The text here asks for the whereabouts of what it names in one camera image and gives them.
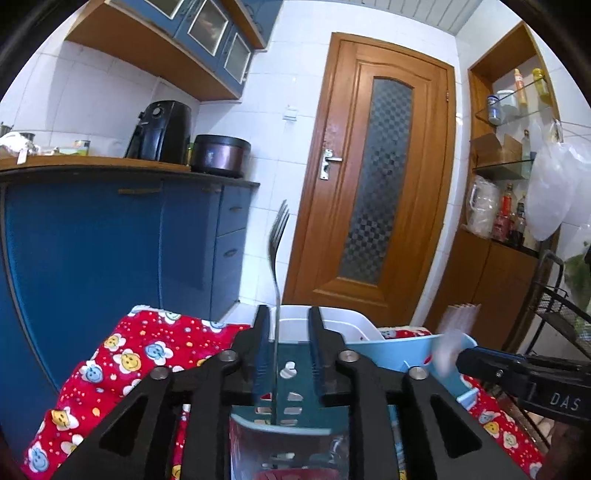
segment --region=white plastic bag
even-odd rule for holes
[[[546,142],[531,170],[525,218],[533,237],[546,240],[560,226],[573,204],[580,171],[589,162],[570,143]]]

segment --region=wooden countertop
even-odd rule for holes
[[[29,155],[27,161],[17,165],[16,157],[0,158],[0,182],[60,181],[108,179],[117,176],[150,176],[193,180],[243,187],[260,184],[244,180],[191,172],[187,165],[178,165],[134,158],[84,157],[82,155]]]

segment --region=cardboard box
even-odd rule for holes
[[[503,144],[495,134],[486,134],[470,142],[476,151],[476,166],[498,165],[521,160],[521,143],[505,134]]]

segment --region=cabinet drawer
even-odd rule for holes
[[[216,239],[215,256],[213,260],[213,287],[223,287],[223,283],[229,276],[240,277],[242,268],[242,256],[244,255],[244,243],[246,241],[246,229],[227,233]]]
[[[212,290],[212,310],[209,320],[219,322],[230,307],[238,301],[240,291],[240,272],[235,277],[228,278],[221,285],[214,285]]]
[[[251,190],[244,187],[224,187],[217,235],[225,235],[246,228]]]

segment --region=upper cabinet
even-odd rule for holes
[[[67,40],[168,80],[198,100],[240,98],[283,0],[91,0]]]
[[[193,0],[120,0],[169,35],[174,35]]]

